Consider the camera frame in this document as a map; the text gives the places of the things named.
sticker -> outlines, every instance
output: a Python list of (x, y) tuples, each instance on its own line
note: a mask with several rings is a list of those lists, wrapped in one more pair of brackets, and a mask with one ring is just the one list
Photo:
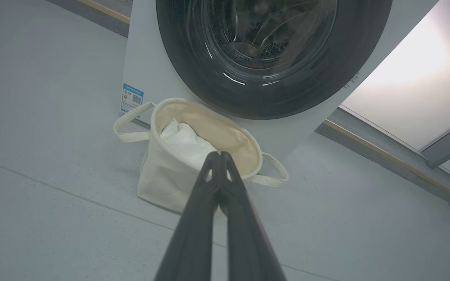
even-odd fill
[(121, 100), (121, 110), (128, 112), (133, 108), (139, 107), (143, 101), (143, 92), (130, 85), (123, 85), (123, 99)]

washing machine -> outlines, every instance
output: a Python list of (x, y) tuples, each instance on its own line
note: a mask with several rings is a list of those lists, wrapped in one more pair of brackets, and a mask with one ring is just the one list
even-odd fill
[(134, 0), (120, 109), (198, 101), (282, 160), (436, 2)]

round glass door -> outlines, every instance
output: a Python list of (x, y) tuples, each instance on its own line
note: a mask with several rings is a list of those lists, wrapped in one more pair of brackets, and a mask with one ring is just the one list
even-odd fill
[(276, 119), (329, 98), (380, 38), (391, 0), (157, 0), (166, 52), (203, 101)]

floor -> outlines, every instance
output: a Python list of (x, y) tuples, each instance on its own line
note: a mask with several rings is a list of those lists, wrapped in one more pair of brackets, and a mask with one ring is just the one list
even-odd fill
[[(0, 0), (0, 280), (152, 280), (179, 216), (136, 197), (119, 142), (126, 38)], [(130, 124), (135, 130), (142, 130)], [(290, 281), (450, 279), (450, 206), (316, 133), (248, 192)], [(225, 218), (212, 279), (227, 279)]]

